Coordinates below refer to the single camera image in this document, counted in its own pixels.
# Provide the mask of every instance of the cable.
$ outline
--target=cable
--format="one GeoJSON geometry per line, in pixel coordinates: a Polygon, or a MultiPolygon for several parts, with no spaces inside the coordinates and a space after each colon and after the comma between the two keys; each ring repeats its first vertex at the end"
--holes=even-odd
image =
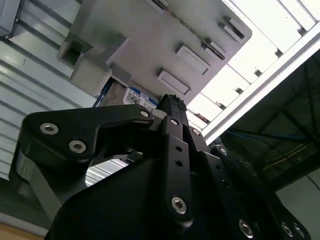
{"type": "MultiPolygon", "coordinates": [[[[298,151],[295,151],[294,153],[292,153],[291,155],[289,155],[289,156],[287,156],[287,157],[288,157],[288,158],[292,157],[293,155],[299,153],[300,151],[302,151],[302,150],[305,149],[306,147],[307,147],[307,145],[305,145],[303,148],[299,149],[298,151]]],[[[284,159],[281,159],[281,160],[279,160],[279,161],[276,161],[275,163],[273,163],[273,164],[265,167],[263,170],[266,170],[266,169],[268,169],[268,168],[270,168],[270,167],[272,167],[272,166],[274,166],[274,165],[276,165],[276,164],[279,164],[279,163],[281,163],[281,162],[283,162],[283,161],[285,161],[285,160],[287,160],[287,158],[284,158],[284,159]]]]}
{"type": "MultiPolygon", "coordinates": [[[[274,146],[272,146],[270,143],[268,143],[268,142],[260,139],[259,137],[247,136],[247,135],[240,135],[240,134],[234,133],[234,132],[232,132],[232,131],[227,131],[227,133],[233,134],[233,135],[238,136],[238,137],[241,137],[241,138],[259,140],[259,141],[263,142],[264,144],[268,145],[272,150],[277,151],[277,152],[280,153],[283,157],[285,157],[285,159],[283,159],[283,161],[286,160],[286,159],[288,159],[293,165],[295,165],[295,163],[289,158],[289,157],[292,156],[292,154],[291,154],[291,156],[286,156],[283,152],[279,151],[279,150],[276,149],[274,146]]],[[[268,169],[268,168],[270,168],[270,167],[274,167],[277,171],[278,171],[278,170],[281,170],[282,172],[285,172],[285,171],[282,170],[281,168],[278,168],[278,167],[275,166],[275,165],[278,164],[278,163],[280,163],[280,161],[277,162],[277,163],[274,163],[274,164],[272,164],[272,165],[270,165],[270,166],[265,167],[263,170],[268,169]]]]}
{"type": "MultiPolygon", "coordinates": [[[[300,144],[299,146],[295,147],[294,149],[291,149],[290,151],[286,152],[285,155],[290,154],[291,152],[293,152],[294,150],[300,148],[301,146],[307,146],[307,145],[306,145],[306,144],[300,144]]],[[[272,158],[272,159],[268,159],[268,160],[266,160],[266,162],[270,162],[270,161],[276,160],[276,159],[278,159],[278,158],[280,158],[280,157],[282,157],[282,155],[281,155],[281,156],[274,157],[274,158],[272,158]]]]}

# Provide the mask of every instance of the ceiling light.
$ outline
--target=ceiling light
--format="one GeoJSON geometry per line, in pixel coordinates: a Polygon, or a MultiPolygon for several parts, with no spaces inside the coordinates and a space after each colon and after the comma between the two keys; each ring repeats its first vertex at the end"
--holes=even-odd
{"type": "Polygon", "coordinates": [[[210,101],[207,97],[199,93],[187,106],[195,114],[200,114],[209,121],[212,121],[222,109],[218,107],[215,103],[210,101]]]}
{"type": "Polygon", "coordinates": [[[320,5],[318,0],[299,0],[307,11],[316,19],[320,20],[320,5]]]}
{"type": "Polygon", "coordinates": [[[260,30],[252,29],[251,39],[229,61],[229,65],[247,81],[253,83],[258,77],[255,71],[265,72],[278,57],[277,47],[260,30]]]}
{"type": "Polygon", "coordinates": [[[186,117],[188,118],[189,123],[191,122],[191,124],[197,126],[197,128],[200,130],[204,129],[207,126],[207,124],[204,121],[202,121],[200,118],[193,115],[189,111],[186,111],[186,117]]]}
{"type": "Polygon", "coordinates": [[[320,23],[311,28],[226,110],[202,130],[207,144],[241,118],[258,101],[320,49],[320,23]]]}
{"type": "Polygon", "coordinates": [[[295,19],[305,30],[309,30],[315,25],[313,17],[306,11],[298,0],[280,0],[281,3],[290,11],[295,19]]]}
{"type": "Polygon", "coordinates": [[[277,2],[265,0],[232,0],[277,48],[286,52],[301,35],[300,26],[277,2]]]}

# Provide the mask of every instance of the black metal bracket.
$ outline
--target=black metal bracket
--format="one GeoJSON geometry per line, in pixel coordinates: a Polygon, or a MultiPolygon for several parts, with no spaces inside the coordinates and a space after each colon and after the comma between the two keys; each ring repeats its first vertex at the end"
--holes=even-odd
{"type": "Polygon", "coordinates": [[[189,127],[183,101],[166,95],[157,110],[166,113],[158,127],[139,105],[40,112],[24,119],[9,177],[20,183],[20,192],[33,191],[51,216],[46,240],[284,240],[284,223],[289,229],[297,224],[305,234],[295,232],[290,239],[310,239],[267,189],[234,170],[239,165],[223,145],[210,153],[201,133],[189,127]],[[141,157],[84,185],[89,166],[132,151],[141,157]]]}

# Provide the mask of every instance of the label sticker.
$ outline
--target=label sticker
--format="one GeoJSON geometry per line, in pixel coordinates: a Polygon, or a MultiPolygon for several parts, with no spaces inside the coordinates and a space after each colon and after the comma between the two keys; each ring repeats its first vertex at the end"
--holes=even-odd
{"type": "Polygon", "coordinates": [[[144,106],[146,109],[151,111],[152,109],[155,109],[158,105],[158,101],[152,99],[151,97],[147,96],[140,90],[134,88],[134,87],[128,87],[124,98],[123,98],[124,104],[139,104],[141,106],[144,106]]]}

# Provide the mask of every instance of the white wall panel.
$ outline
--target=white wall panel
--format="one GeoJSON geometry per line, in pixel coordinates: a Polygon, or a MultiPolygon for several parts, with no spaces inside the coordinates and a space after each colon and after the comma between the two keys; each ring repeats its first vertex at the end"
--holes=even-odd
{"type": "Polygon", "coordinates": [[[34,112],[92,107],[57,59],[79,10],[75,0],[25,0],[14,37],[0,42],[0,178],[8,179],[21,123],[34,112]]]}

